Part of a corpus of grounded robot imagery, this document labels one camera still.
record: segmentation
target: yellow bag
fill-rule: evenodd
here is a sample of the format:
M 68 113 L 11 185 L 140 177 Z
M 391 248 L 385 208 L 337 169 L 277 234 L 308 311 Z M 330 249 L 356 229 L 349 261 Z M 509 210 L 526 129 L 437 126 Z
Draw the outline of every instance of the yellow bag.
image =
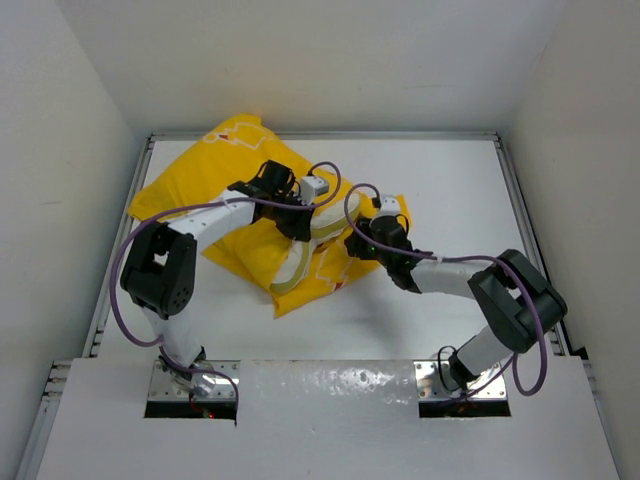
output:
M 310 162 L 287 147 L 273 132 L 264 128 L 253 115 L 232 117 L 200 139 L 176 159 L 151 185 L 133 199 L 129 214 L 144 220 L 170 208 L 208 202 L 230 184 L 249 181 L 266 160 L 275 160 L 293 170 L 296 177 L 307 174 Z M 332 173 L 317 169 L 329 182 L 329 191 L 336 186 Z M 342 202 L 352 184 L 343 179 L 336 199 Z M 317 199 L 322 201 L 326 196 Z M 401 206 L 408 216 L 404 202 Z M 373 216 L 376 210 L 364 195 L 360 198 L 360 213 Z M 226 235 L 204 250 L 209 260 L 253 282 L 268 291 L 279 317 L 316 298 L 327 295 L 349 282 L 374 270 L 377 262 L 361 261 L 347 255 L 342 234 L 320 245 L 313 253 L 309 270 L 298 285 L 286 293 L 276 293 L 270 285 L 283 264 L 292 242 L 269 220 L 260 220 Z

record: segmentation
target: metal plate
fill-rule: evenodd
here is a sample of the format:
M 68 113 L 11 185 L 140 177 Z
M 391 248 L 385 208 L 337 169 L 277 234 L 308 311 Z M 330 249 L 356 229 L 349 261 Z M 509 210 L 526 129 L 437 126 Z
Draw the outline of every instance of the metal plate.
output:
M 228 375 L 236 385 L 240 383 L 240 362 L 237 361 L 213 361 L 205 360 L 200 363 L 201 368 L 213 368 Z M 208 376 L 215 387 L 211 393 L 205 398 L 195 399 L 206 401 L 207 403 L 228 403 L 235 399 L 235 392 L 231 383 L 225 378 Z M 186 388 L 180 386 L 173 378 L 169 371 L 163 370 L 160 360 L 153 363 L 153 371 L 151 373 L 151 382 L 149 383 L 148 402 L 188 402 L 189 393 Z
M 443 360 L 441 363 L 443 367 L 448 366 L 446 360 Z M 443 402 L 457 397 L 457 394 L 452 396 L 445 388 L 443 388 L 438 375 L 438 362 L 436 360 L 416 361 L 413 362 L 413 366 L 416 375 L 416 387 L 418 389 L 418 402 Z M 469 389 L 474 390 L 482 387 L 491 380 L 499 370 L 500 365 L 496 363 L 493 368 L 483 372 L 475 382 L 471 383 L 469 385 Z M 491 382 L 490 386 L 475 395 L 472 395 L 470 400 L 473 402 L 506 402 L 507 388 L 502 375 Z

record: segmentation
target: white enclosure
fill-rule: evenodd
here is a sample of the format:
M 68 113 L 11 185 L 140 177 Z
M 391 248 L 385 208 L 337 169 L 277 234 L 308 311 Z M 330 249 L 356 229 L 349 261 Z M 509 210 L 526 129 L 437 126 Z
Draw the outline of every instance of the white enclosure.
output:
M 564 0 L 57 0 L 136 132 L 504 130 Z

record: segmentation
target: white tabletop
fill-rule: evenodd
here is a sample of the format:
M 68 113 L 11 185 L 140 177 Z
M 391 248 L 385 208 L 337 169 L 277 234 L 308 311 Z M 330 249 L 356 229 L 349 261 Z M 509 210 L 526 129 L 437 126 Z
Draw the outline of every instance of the white tabletop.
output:
M 312 163 L 331 160 L 354 182 L 404 194 L 414 247 L 443 255 L 522 249 L 500 163 L 491 140 L 288 140 Z M 190 141 L 157 141 L 145 185 Z M 145 317 L 124 292 L 123 315 L 151 339 Z M 273 318 L 269 296 L 201 258 L 189 304 L 208 356 L 217 359 L 406 359 L 431 357 L 461 345 L 486 322 L 475 302 L 441 294 L 414 295 L 395 287 L 382 268 L 328 297 Z M 99 358 L 147 358 L 109 316 Z
M 618 478 L 580 359 L 549 366 L 533 398 L 507 376 L 511 417 L 420 419 L 407 360 L 243 361 L 234 428 L 143 418 L 149 363 L 79 359 L 38 479 Z

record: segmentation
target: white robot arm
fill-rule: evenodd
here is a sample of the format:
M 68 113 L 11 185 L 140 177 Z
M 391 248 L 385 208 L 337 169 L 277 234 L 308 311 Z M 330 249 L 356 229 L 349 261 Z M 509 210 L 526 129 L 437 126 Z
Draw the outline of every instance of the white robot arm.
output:
M 414 293 L 440 292 L 475 300 L 488 326 L 454 351 L 448 359 L 444 380 L 461 390 L 497 362 L 514 353 L 525 353 L 538 340 L 532 312 L 522 296 L 514 297 L 516 288 L 511 278 L 497 265 L 483 268 L 469 261 L 450 262 L 432 253 L 414 250 L 407 232 L 398 218 L 400 206 L 392 196 L 382 196 L 378 213 L 373 218 L 360 218 L 356 226 L 366 237 L 395 251 L 372 247 L 354 232 L 346 241 L 350 256 L 377 260 L 400 288 Z M 402 252 L 419 252 L 422 257 Z M 498 261 L 521 280 L 532 299 L 543 332 L 550 330 L 567 313 L 560 294 L 540 272 L 516 250 L 506 250 Z
M 120 284 L 142 308 L 154 333 L 162 337 L 164 351 L 178 365 L 188 368 L 204 356 L 185 310 L 193 294 L 198 253 L 261 218 L 274 220 L 288 238 L 304 241 L 309 235 L 313 201 L 329 191 L 329 184 L 321 177 L 307 175 L 297 181 L 299 188 L 294 192 L 295 183 L 289 168 L 268 161 L 252 180 L 229 186 L 211 201 L 216 205 L 222 202 L 222 206 L 155 222 L 134 240 Z M 249 198 L 259 202 L 239 200 Z M 305 208 L 278 208 L 283 204 Z

